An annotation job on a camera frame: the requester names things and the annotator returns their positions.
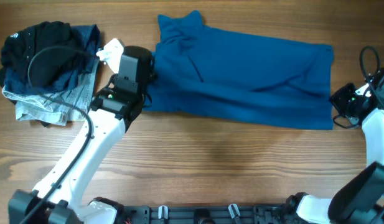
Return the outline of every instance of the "folded blue shirt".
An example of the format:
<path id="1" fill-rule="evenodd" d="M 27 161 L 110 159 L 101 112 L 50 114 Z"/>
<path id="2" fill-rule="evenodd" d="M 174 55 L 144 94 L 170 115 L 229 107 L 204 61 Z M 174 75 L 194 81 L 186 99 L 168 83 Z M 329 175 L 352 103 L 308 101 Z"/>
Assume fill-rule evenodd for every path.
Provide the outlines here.
<path id="1" fill-rule="evenodd" d="M 96 25 L 72 27 L 75 34 L 81 41 L 84 51 L 94 55 L 100 46 L 100 31 Z M 82 57 L 79 66 L 74 70 L 63 72 L 52 82 L 51 86 L 37 88 L 41 93 L 56 93 L 64 90 L 72 90 L 78 85 L 80 73 L 91 73 L 94 67 L 94 59 Z M 27 79 L 20 76 L 10 67 L 6 70 L 5 89 L 8 92 L 23 95 L 34 95 Z"/>
<path id="2" fill-rule="evenodd" d="M 203 25 L 199 11 L 158 17 L 150 111 L 332 129 L 332 47 Z"/>

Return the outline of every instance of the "blue t-shirt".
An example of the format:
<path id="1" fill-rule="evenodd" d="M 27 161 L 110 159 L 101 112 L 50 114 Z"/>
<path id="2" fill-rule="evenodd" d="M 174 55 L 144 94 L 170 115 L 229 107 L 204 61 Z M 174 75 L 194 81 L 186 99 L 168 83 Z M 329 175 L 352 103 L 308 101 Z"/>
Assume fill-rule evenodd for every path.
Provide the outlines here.
<path id="1" fill-rule="evenodd" d="M 150 111 L 332 129 L 332 47 L 203 25 L 199 11 L 158 17 Z"/>

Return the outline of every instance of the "cable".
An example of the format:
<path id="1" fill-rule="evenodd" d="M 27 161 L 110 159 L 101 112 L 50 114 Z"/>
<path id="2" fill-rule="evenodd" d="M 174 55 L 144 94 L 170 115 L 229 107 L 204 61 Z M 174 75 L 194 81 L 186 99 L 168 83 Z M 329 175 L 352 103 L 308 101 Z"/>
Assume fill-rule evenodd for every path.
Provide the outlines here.
<path id="1" fill-rule="evenodd" d="M 333 123 L 336 124 L 337 126 L 340 126 L 341 128 L 344 128 L 344 129 L 351 129 L 351 128 L 356 128 L 356 127 L 359 126 L 359 124 L 351 124 L 350 126 L 344 126 L 344 125 L 342 125 L 342 124 L 336 122 L 336 120 L 337 120 L 338 118 L 343 118 L 343 116 L 341 116 L 341 115 L 339 115 L 339 114 L 338 114 L 338 115 L 335 115 L 335 116 L 333 117 Z"/>
<path id="2" fill-rule="evenodd" d="M 52 49 L 64 49 L 64 50 L 72 50 L 76 53 L 79 53 L 79 54 L 82 54 L 84 56 L 87 56 L 87 57 L 93 57 L 93 58 L 96 58 L 94 55 L 92 54 L 89 54 L 87 52 L 84 52 L 82 50 L 77 50 L 77 49 L 74 49 L 74 48 L 71 48 L 71 47 L 66 47 L 66 46 L 51 46 L 51 47 L 46 47 L 44 49 L 42 49 L 40 52 L 36 53 L 34 55 L 34 57 L 31 59 L 30 61 L 30 64 L 29 64 L 29 68 L 27 69 L 27 79 L 28 79 L 28 82 L 29 82 L 29 85 L 30 87 L 41 97 L 43 97 L 44 99 L 46 100 L 49 100 L 51 102 L 54 102 L 54 103 L 58 103 L 58 104 L 61 104 L 61 105 L 64 105 L 64 106 L 67 106 L 73 110 L 77 110 L 78 112 L 80 112 L 82 115 L 84 115 L 87 123 L 88 123 L 88 133 L 87 133 L 87 137 L 85 138 L 85 141 L 84 141 L 84 144 L 82 145 L 80 151 L 77 153 L 77 155 L 74 157 L 74 159 L 71 161 L 71 163 L 68 165 L 68 167 L 65 169 L 65 171 L 63 172 L 63 174 L 58 178 L 58 180 L 56 181 L 56 183 L 54 183 L 54 185 L 51 187 L 51 189 L 48 191 L 48 193 L 45 195 L 45 197 L 43 197 L 38 203 L 37 205 L 35 205 L 35 207 L 24 217 L 24 219 L 20 222 L 20 224 L 26 224 L 27 221 L 33 217 L 33 215 L 35 215 L 35 213 L 38 211 L 38 209 L 41 208 L 41 206 L 43 206 L 43 204 L 48 201 L 48 198 L 53 194 L 53 192 L 60 186 L 60 184 L 62 183 L 63 179 L 66 177 L 66 175 L 70 172 L 70 170 L 72 169 L 72 167 L 75 165 L 75 163 L 78 161 L 78 159 L 81 157 L 82 153 L 84 152 L 85 148 L 87 147 L 90 139 L 91 139 L 91 136 L 92 136 L 92 127 L 93 127 L 93 123 L 92 123 L 92 120 L 91 118 L 89 117 L 89 115 L 84 112 L 83 110 L 81 110 L 80 108 L 76 107 L 76 106 L 73 106 L 71 105 L 70 103 L 66 103 L 62 100 L 57 100 L 57 99 L 53 99 L 49 96 L 45 96 L 43 95 L 40 91 L 38 91 L 36 88 L 34 88 L 32 86 L 32 83 L 31 83 L 31 79 L 30 79 L 30 73 L 31 73 L 31 67 L 32 67 L 32 64 L 33 62 L 35 61 L 35 59 L 40 56 L 43 52 L 46 52 L 48 50 L 52 50 Z"/>
<path id="3" fill-rule="evenodd" d="M 118 76 L 118 74 L 112 74 L 110 76 L 109 82 L 102 88 L 102 89 L 107 89 L 109 88 L 110 84 L 115 80 L 115 78 Z"/>
<path id="4" fill-rule="evenodd" d="M 363 62 L 363 55 L 364 55 L 365 51 L 368 50 L 368 49 L 371 50 L 374 53 L 374 55 L 376 56 L 376 61 L 377 61 L 377 67 L 376 67 L 376 70 L 375 70 L 375 72 L 373 74 L 376 74 L 380 70 L 380 58 L 378 56 L 378 53 L 377 53 L 376 49 L 374 47 L 372 47 L 372 46 L 366 46 L 366 47 L 364 47 L 362 49 L 362 51 L 360 51 L 360 56 L 359 56 L 360 69 L 362 71 L 363 76 L 365 77 L 366 82 L 368 83 L 368 85 L 370 87 L 370 92 L 375 96 L 375 98 L 377 99 L 377 101 L 380 104 L 381 108 L 384 110 L 384 100 L 382 100 L 378 96 L 377 91 L 374 89 L 374 86 L 371 83 L 369 76 L 367 75 L 367 72 L 366 72 L 366 69 L 365 69 L 365 64 Z"/>

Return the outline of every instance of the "wooden table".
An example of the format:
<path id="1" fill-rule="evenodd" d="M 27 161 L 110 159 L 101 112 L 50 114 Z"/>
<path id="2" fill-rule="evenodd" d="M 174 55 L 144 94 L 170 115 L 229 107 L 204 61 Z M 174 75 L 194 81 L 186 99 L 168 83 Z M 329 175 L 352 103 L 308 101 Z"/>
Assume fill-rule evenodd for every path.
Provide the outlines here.
<path id="1" fill-rule="evenodd" d="M 332 92 L 347 82 L 363 83 L 358 64 L 363 46 L 374 45 L 384 65 L 384 1 L 0 4 L 0 49 L 8 35 L 27 26 L 65 21 L 98 24 L 105 41 L 117 37 L 154 50 L 160 37 L 157 15 L 182 17 L 194 9 L 212 27 L 333 45 Z M 96 88 L 110 75 L 109 69 L 101 70 Z M 13 104 L 0 90 L 0 223 L 7 223 L 14 191 L 32 189 L 81 125 L 43 128 L 35 121 L 17 122 Z M 297 192 L 331 197 L 365 163 L 360 129 L 306 131 L 143 113 L 109 152 L 84 200 L 102 196 L 125 205 L 225 205 L 282 202 Z"/>

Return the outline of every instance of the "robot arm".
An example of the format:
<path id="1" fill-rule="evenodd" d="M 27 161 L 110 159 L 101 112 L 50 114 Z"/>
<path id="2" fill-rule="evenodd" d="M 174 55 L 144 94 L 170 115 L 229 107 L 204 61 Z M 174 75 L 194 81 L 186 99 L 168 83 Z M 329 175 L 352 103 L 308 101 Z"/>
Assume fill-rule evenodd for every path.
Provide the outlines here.
<path id="1" fill-rule="evenodd" d="M 376 204 L 384 194 L 384 111 L 374 109 L 362 122 L 366 139 L 367 168 L 334 198 L 306 195 L 297 214 L 309 223 L 370 223 L 379 213 Z"/>
<path id="2" fill-rule="evenodd" d="M 94 201 L 82 205 L 82 196 L 93 174 L 108 151 L 123 137 L 133 120 L 142 111 L 147 84 L 152 78 L 154 59 L 147 49 L 123 47 L 113 39 L 97 53 L 116 74 L 114 87 L 110 83 L 100 90 L 90 105 L 89 117 L 93 134 L 81 157 L 67 173 L 59 187 L 26 223 L 114 223 L 119 208 Z M 85 142 L 88 122 L 71 143 L 56 166 L 33 188 L 32 194 L 18 190 L 9 202 L 10 223 L 22 223 L 35 204 L 44 198 L 65 169 L 74 160 Z"/>

